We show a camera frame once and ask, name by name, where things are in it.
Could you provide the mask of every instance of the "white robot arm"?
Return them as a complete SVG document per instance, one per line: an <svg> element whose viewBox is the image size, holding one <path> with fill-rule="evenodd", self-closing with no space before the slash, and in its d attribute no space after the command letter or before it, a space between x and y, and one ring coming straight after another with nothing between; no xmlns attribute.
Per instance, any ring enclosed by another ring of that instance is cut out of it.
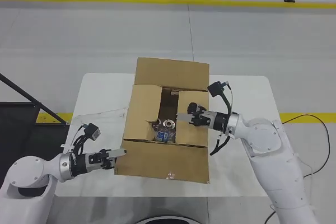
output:
<svg viewBox="0 0 336 224"><path fill-rule="evenodd" d="M0 224L44 224L47 221L57 181L65 182L77 175L97 169L111 169L115 159L126 150L101 150L75 156L58 154L50 161L35 156L17 160L10 168L0 189ZM38 197L24 197L18 188L41 188Z"/></svg>
<svg viewBox="0 0 336 224"><path fill-rule="evenodd" d="M318 224L306 198L302 171L291 148L284 127L279 120L263 118L245 121L233 113L223 94L228 83L216 82L208 87L213 97L220 95L228 107L228 114L207 111L191 103L188 114L178 114L194 126L206 126L227 135L220 146L219 139L211 155L217 153L230 138L241 139L260 185L271 199L281 224Z"/></svg>

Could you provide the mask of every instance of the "white tabletop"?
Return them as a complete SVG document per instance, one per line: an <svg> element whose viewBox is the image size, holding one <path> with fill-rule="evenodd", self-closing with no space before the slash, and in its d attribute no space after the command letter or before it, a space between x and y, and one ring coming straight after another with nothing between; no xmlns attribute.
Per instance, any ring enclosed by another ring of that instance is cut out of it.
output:
<svg viewBox="0 0 336 224"><path fill-rule="evenodd" d="M210 76L210 83L229 81L234 93L233 111L252 118L280 119L267 78L262 76ZM84 76L72 123L68 132L68 150L73 135L82 123L94 123L101 130L95 141L85 143L85 152L120 147L129 105L133 74L88 73ZM228 99L230 92L225 91ZM226 113L220 97L209 99L209 109ZM209 130L211 152L219 135ZM229 141L214 156L209 156L210 184L188 181L114 175L113 170L96 170L59 183L57 196L84 197L238 197L266 196L259 185L240 140Z"/></svg>

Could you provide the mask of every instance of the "box flap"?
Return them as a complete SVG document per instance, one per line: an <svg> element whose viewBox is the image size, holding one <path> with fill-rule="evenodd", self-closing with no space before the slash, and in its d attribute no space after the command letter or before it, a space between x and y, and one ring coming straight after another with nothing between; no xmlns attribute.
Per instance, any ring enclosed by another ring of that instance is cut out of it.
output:
<svg viewBox="0 0 336 224"><path fill-rule="evenodd" d="M209 64L182 60L138 58L134 84L206 91L209 85Z"/></svg>
<svg viewBox="0 0 336 224"><path fill-rule="evenodd" d="M151 141L155 132L152 124L158 118L162 87L155 85L134 85L130 97L124 139Z"/></svg>
<svg viewBox="0 0 336 224"><path fill-rule="evenodd" d="M209 93L198 91L180 91L178 98L178 113L186 114L191 102L196 102L209 109ZM175 142L194 146L208 146L208 128L196 127L178 120L176 124Z"/></svg>
<svg viewBox="0 0 336 224"><path fill-rule="evenodd" d="M127 154L117 159L118 175L209 183L207 148L132 141L122 148Z"/></svg>

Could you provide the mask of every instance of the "open cardboard box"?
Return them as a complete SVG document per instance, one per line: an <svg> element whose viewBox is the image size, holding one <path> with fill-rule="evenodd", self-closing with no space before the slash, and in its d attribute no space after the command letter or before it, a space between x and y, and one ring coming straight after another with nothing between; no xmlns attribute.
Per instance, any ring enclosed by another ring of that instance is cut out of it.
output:
<svg viewBox="0 0 336 224"><path fill-rule="evenodd" d="M191 102L209 107L209 64L138 58L118 175L209 183L208 129L176 121ZM157 118L176 123L175 143L154 141L151 122Z"/></svg>

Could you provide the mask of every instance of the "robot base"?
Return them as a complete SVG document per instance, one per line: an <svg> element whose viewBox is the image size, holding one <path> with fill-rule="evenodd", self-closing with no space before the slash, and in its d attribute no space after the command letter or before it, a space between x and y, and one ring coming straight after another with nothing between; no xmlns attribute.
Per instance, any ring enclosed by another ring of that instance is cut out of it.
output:
<svg viewBox="0 0 336 224"><path fill-rule="evenodd" d="M201 223L185 217L159 216L154 218L148 218L136 224L201 224Z"/></svg>

